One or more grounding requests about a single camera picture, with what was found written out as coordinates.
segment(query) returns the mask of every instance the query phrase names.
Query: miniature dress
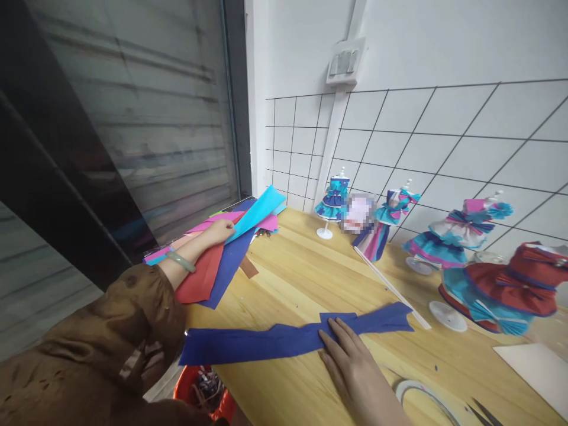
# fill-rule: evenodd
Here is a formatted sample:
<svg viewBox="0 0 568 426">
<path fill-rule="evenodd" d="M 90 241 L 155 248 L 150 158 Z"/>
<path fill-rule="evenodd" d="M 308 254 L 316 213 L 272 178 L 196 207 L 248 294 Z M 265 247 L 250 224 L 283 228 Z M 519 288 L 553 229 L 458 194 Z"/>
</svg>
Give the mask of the miniature dress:
<svg viewBox="0 0 568 426">
<path fill-rule="evenodd" d="M 513 214 L 507 203 L 494 203 L 485 207 L 484 199 L 467 199 L 463 210 L 454 210 L 448 217 L 433 222 L 424 232 L 402 245 L 402 248 L 419 262 L 435 267 L 460 267 L 467 262 L 465 249 L 476 250 L 487 240 L 495 225 L 494 219 Z"/>
<path fill-rule="evenodd" d="M 344 205 L 346 203 L 347 185 L 349 179 L 344 177 L 332 177 L 327 188 L 327 195 L 316 206 L 315 212 L 322 219 L 339 222 L 341 220 Z"/>
<path fill-rule="evenodd" d="M 420 194 L 410 193 L 406 189 L 388 191 L 386 202 L 374 214 L 374 222 L 355 238 L 353 246 L 371 262 L 379 260 L 388 241 L 391 225 L 398 225 L 401 217 L 408 214 L 408 205 L 419 200 Z"/>
<path fill-rule="evenodd" d="M 451 306 L 489 331 L 522 335 L 534 317 L 556 312 L 556 288 L 568 281 L 568 256 L 524 243 L 508 265 L 475 263 L 443 274 L 438 290 Z"/>
</svg>

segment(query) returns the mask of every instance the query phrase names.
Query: person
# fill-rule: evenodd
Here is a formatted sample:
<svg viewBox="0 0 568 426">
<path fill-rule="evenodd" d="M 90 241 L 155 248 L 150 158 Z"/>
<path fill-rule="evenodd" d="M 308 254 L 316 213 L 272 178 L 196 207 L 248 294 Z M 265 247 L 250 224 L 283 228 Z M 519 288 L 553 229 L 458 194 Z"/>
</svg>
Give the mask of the person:
<svg viewBox="0 0 568 426">
<path fill-rule="evenodd" d="M 127 269 L 39 345 L 0 363 L 0 424 L 227 425 L 182 401 L 148 403 L 143 395 L 182 347 L 186 313 L 175 290 L 187 262 L 233 234 L 233 223 L 219 220 L 176 250 L 181 260 Z M 322 359 L 357 423 L 410 424 L 359 336 L 340 320 L 331 327 L 339 344 L 321 334 Z"/>
</svg>

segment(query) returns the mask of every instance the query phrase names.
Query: white tile wall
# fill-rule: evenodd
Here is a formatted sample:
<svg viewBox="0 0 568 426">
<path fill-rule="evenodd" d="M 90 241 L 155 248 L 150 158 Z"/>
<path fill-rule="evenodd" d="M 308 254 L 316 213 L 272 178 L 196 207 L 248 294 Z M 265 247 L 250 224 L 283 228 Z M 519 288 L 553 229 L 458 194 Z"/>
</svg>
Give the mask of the white tile wall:
<svg viewBox="0 0 568 426">
<path fill-rule="evenodd" d="M 264 184 L 283 193 L 288 207 L 314 209 L 333 100 L 333 94 L 266 100 Z"/>
<path fill-rule="evenodd" d="M 353 92 L 328 179 L 343 166 L 351 193 L 378 196 L 412 178 L 422 199 L 393 244 L 499 189 L 515 214 L 495 221 L 483 249 L 507 256 L 525 241 L 568 244 L 567 96 L 568 79 Z"/>
</svg>

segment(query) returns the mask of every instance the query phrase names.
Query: wall switch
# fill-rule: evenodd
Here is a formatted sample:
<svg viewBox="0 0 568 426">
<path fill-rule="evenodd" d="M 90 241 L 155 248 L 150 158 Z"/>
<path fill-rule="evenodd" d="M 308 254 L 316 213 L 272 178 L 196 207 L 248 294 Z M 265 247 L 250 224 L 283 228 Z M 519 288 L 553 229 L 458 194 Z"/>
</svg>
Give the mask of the wall switch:
<svg viewBox="0 0 568 426">
<path fill-rule="evenodd" d="M 356 85 L 357 71 L 361 65 L 364 48 L 364 37 L 340 41 L 334 45 L 325 82 L 331 86 L 338 84 Z"/>
</svg>

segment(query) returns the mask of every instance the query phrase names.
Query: wooden table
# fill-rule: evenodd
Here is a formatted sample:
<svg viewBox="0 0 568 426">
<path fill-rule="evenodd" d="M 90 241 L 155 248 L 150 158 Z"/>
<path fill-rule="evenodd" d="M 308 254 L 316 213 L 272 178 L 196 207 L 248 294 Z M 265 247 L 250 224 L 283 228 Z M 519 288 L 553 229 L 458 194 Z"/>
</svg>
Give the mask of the wooden table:
<svg viewBox="0 0 568 426">
<path fill-rule="evenodd" d="M 249 280 L 239 269 L 214 311 L 190 306 L 189 327 L 301 326 L 319 322 L 320 312 L 365 314 L 397 300 L 355 253 L 352 235 L 333 224 L 333 238 L 322 240 L 315 233 L 322 221 L 290 208 L 279 215 L 279 222 L 278 234 L 257 238 L 249 249 L 259 274 Z M 471 323 L 466 333 L 456 333 L 438 323 L 427 305 L 441 300 L 436 290 L 439 274 L 421 276 L 404 264 L 404 258 L 399 247 L 387 246 L 376 265 L 433 329 L 425 331 L 408 315 L 415 333 L 363 336 L 379 365 L 388 367 L 382 370 L 389 382 L 424 383 L 466 425 L 481 424 L 465 409 L 467 403 L 473 406 L 472 397 L 506 426 L 565 424 L 492 350 L 525 340 L 494 335 Z M 256 426 L 353 424 L 316 352 L 215 370 Z M 415 425 L 450 424 L 418 391 L 405 395 L 404 408 Z"/>
</svg>

